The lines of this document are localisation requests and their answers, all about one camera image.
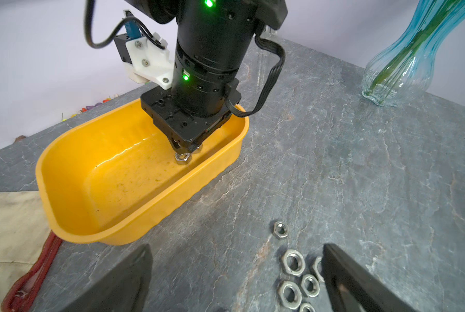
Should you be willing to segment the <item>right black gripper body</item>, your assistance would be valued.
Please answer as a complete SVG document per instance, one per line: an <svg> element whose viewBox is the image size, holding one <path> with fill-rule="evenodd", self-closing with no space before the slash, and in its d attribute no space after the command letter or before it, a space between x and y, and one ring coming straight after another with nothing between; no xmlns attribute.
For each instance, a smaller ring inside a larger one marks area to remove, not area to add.
<svg viewBox="0 0 465 312"><path fill-rule="evenodd" d="M178 24L171 88L145 92L141 106L176 153L192 153L230 118L226 86L254 35L256 3L142 1L141 9L158 23Z"/></svg>

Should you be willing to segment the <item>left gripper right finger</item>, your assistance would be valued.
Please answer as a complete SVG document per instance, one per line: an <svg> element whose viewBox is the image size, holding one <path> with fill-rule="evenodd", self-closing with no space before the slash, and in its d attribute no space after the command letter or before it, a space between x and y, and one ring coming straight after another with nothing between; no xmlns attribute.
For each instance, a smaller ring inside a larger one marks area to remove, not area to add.
<svg viewBox="0 0 465 312"><path fill-rule="evenodd" d="M323 246L322 276L333 311L414 311L336 244Z"/></svg>

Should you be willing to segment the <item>yellow plastic storage box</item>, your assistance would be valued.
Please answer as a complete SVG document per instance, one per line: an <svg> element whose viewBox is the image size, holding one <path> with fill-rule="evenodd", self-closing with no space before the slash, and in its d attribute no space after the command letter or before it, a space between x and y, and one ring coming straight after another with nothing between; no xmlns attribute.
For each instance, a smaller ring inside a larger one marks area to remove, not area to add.
<svg viewBox="0 0 465 312"><path fill-rule="evenodd" d="M49 226L70 243L133 243L231 166L248 130L231 117L180 165L139 100L85 122L37 162Z"/></svg>

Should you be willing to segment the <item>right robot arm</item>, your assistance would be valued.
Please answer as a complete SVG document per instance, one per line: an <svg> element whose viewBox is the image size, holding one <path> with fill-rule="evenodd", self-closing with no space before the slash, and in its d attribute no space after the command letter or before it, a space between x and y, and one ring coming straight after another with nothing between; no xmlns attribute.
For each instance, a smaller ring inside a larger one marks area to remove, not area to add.
<svg viewBox="0 0 465 312"><path fill-rule="evenodd" d="M173 81L169 90L142 95L143 110L179 155L193 153L232 116L241 95L237 72L249 44L279 57L254 107L259 111L275 86L286 60L284 49L262 38L266 27L279 29L288 9L284 1L133 1L160 24L178 25Z"/></svg>

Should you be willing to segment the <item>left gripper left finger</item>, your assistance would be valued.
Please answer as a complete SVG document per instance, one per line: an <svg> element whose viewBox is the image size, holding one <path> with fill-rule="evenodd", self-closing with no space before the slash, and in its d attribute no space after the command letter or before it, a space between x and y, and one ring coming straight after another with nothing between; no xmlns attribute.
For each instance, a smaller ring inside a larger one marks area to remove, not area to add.
<svg viewBox="0 0 465 312"><path fill-rule="evenodd" d="M150 246L137 247L63 311L142 311L152 279Z"/></svg>

